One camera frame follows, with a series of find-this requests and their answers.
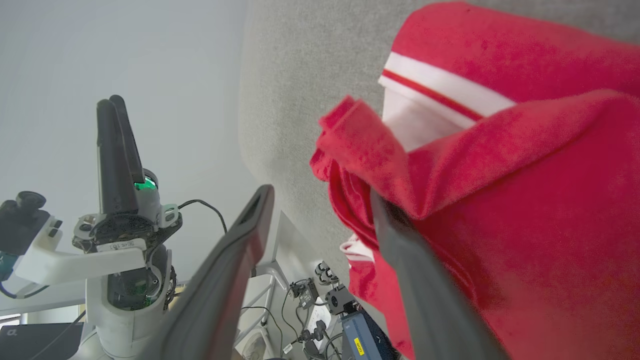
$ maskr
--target red cloth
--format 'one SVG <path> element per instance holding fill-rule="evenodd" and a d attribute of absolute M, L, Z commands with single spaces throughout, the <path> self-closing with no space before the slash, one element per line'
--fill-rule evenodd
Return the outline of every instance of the red cloth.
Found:
<path fill-rule="evenodd" d="M 362 101 L 319 121 L 312 170 L 375 257 L 351 262 L 349 290 L 385 314 L 394 346 L 415 358 L 369 186 L 409 214 L 513 359 L 640 358 L 640 49 L 446 3 L 411 15 L 393 52 L 516 102 L 409 153 Z"/>

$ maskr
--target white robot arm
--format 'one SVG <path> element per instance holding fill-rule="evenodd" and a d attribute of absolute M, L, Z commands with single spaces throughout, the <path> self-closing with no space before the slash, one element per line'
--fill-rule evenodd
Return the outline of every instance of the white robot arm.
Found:
<path fill-rule="evenodd" d="M 97 105 L 100 211 L 79 218 L 72 237 L 84 254 L 56 251 L 62 221 L 45 198 L 21 192 L 0 208 L 0 290 L 16 275 L 44 286 L 86 279 L 86 321 L 95 326 L 74 359 L 132 359 L 161 323 L 176 275 L 163 243 L 182 226 L 176 204 L 162 205 L 157 177 L 138 156 L 124 100 Z"/>

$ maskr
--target cable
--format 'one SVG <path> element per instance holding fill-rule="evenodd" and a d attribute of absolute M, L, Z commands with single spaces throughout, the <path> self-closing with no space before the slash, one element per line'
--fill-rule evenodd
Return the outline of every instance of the cable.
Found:
<path fill-rule="evenodd" d="M 325 336 L 327 337 L 327 339 L 328 339 L 328 338 L 329 338 L 329 334 L 327 334 L 327 333 L 326 333 L 326 330 L 322 330 L 322 332 L 324 333 L 324 335 L 325 335 Z M 326 351 L 326 349 L 329 347 L 329 345 L 331 345 L 331 347 L 333 348 L 333 352 L 334 352 L 334 353 L 336 353 L 336 354 L 338 354 L 338 360 L 341 360 L 341 359 L 340 359 L 340 354 L 339 354 L 339 352 L 338 352 L 338 348 L 337 348 L 337 347 L 335 347 L 335 345 L 333 344 L 333 342 L 332 342 L 332 341 L 329 341 L 329 342 L 326 344 L 326 346 L 324 347 L 324 348 L 325 348 L 325 350 L 324 350 L 324 352 L 325 352 L 324 356 L 325 356 L 325 357 L 327 357 L 327 351 Z"/>
<path fill-rule="evenodd" d="M 69 330 L 71 329 L 71 327 L 73 327 L 75 324 L 77 324 L 80 319 L 82 319 L 82 317 L 86 315 L 86 310 L 84 310 L 75 320 L 74 322 L 70 323 L 69 326 L 67 326 L 64 330 L 62 330 L 61 333 L 58 334 L 58 336 L 56 336 L 55 339 L 51 340 L 51 342 L 45 346 L 42 350 L 40 350 L 39 353 L 35 354 L 33 357 L 31 357 L 31 359 L 29 360 L 35 360 L 38 356 L 42 355 L 45 351 L 47 351 L 48 348 L 50 348 L 53 344 L 56 343 L 56 341 L 60 340 L 60 338 Z"/>
<path fill-rule="evenodd" d="M 289 324 L 287 319 L 284 318 L 284 304 L 287 303 L 287 297 L 289 296 L 290 292 L 291 292 L 291 287 L 289 287 L 289 289 L 287 290 L 287 293 L 284 295 L 284 301 L 282 302 L 282 309 L 280 310 L 280 314 L 282 315 L 282 321 L 284 321 L 284 323 L 286 323 L 291 328 L 291 330 L 293 330 L 293 334 L 294 334 L 293 338 L 298 339 L 298 332 L 291 324 Z"/>
<path fill-rule="evenodd" d="M 326 360 L 326 358 L 324 357 L 319 357 L 318 355 L 313 355 L 313 354 L 309 354 L 309 352 L 303 347 L 302 351 L 305 353 L 306 356 L 312 358 L 312 359 L 317 359 L 317 360 Z"/>
<path fill-rule="evenodd" d="M 338 334 L 338 335 L 334 335 L 334 336 L 332 336 L 332 337 L 329 339 L 329 342 L 328 342 L 328 343 L 326 344 L 326 346 L 324 347 L 324 353 L 323 353 L 323 355 L 324 355 L 324 358 L 325 358 L 325 359 L 327 359 L 327 353 L 329 353 L 329 344 L 333 347 L 334 351 L 336 351 L 336 352 L 338 351 L 338 350 L 336 350 L 335 345 L 333 345 L 333 342 L 334 342 L 336 339 L 341 338 L 341 337 L 342 337 L 342 334 L 343 334 L 343 333 L 341 332 L 340 334 Z"/>
<path fill-rule="evenodd" d="M 222 221 L 222 228 L 225 230 L 225 234 L 227 233 L 227 225 L 225 224 L 225 218 L 222 217 L 222 214 L 218 211 L 218 209 L 214 208 L 213 206 L 209 205 L 206 201 L 200 200 L 200 199 L 194 199 L 194 200 L 189 200 L 187 202 L 185 202 L 184 204 L 178 206 L 178 209 L 182 209 L 187 205 L 191 205 L 193 203 L 199 202 L 202 205 L 208 207 L 209 209 L 213 210 L 216 212 L 216 214 L 218 214 L 218 216 L 220 217 L 220 221 Z"/>
<path fill-rule="evenodd" d="M 298 318 L 298 321 L 300 322 L 300 325 L 302 325 L 302 330 L 305 330 L 305 323 L 302 322 L 302 319 L 300 318 L 300 315 L 298 314 L 298 309 L 302 309 L 301 306 L 296 307 L 296 318 Z"/>
<path fill-rule="evenodd" d="M 284 301 L 282 302 L 282 308 L 280 309 L 280 315 L 282 315 L 282 321 L 284 321 L 284 322 L 285 322 L 285 323 L 286 323 L 286 324 L 291 328 L 291 330 L 293 330 L 293 333 L 294 333 L 294 337 L 293 337 L 293 338 L 294 338 L 294 339 L 296 339 L 296 342 L 299 342 L 299 341 L 297 340 L 297 339 L 298 339 L 298 332 L 296 331 L 296 328 L 294 328 L 291 324 L 289 324 L 289 322 L 287 321 L 287 319 L 285 319 L 285 318 L 284 318 L 284 304 L 286 304 L 286 303 L 287 303 L 287 297 L 289 297 L 289 293 L 291 292 L 291 287 L 292 287 L 293 285 L 295 285 L 295 284 L 299 284 L 299 283 L 301 283 L 301 282 L 303 282 L 303 281 L 307 281 L 307 279 L 298 280 L 298 281 L 296 281 L 296 282 L 292 283 L 292 284 L 289 286 L 289 289 L 287 290 L 287 293 L 284 295 Z"/>
<path fill-rule="evenodd" d="M 25 295 L 24 297 L 21 297 L 20 299 L 27 299 L 32 297 L 33 295 L 38 295 L 39 293 L 43 292 L 46 288 L 48 288 L 49 285 L 45 285 L 42 286 L 40 289 L 37 289 L 36 291 L 34 291 L 33 293 L 29 293 L 27 295 Z M 7 289 L 4 288 L 4 285 L 2 285 L 2 282 L 0 282 L 0 293 L 3 293 L 5 296 L 10 297 L 11 299 L 17 299 L 18 295 L 14 294 L 14 293 L 10 293 L 9 291 L 7 291 Z"/>
<path fill-rule="evenodd" d="M 245 306 L 242 309 L 265 309 L 269 313 L 269 316 L 273 320 L 273 323 L 276 325 L 276 327 L 280 331 L 280 353 L 279 353 L 280 355 L 278 356 L 282 356 L 282 338 L 284 338 L 284 335 L 282 334 L 282 329 L 278 326 L 278 323 L 276 322 L 276 318 L 273 317 L 273 314 L 271 313 L 271 311 L 264 306 Z"/>

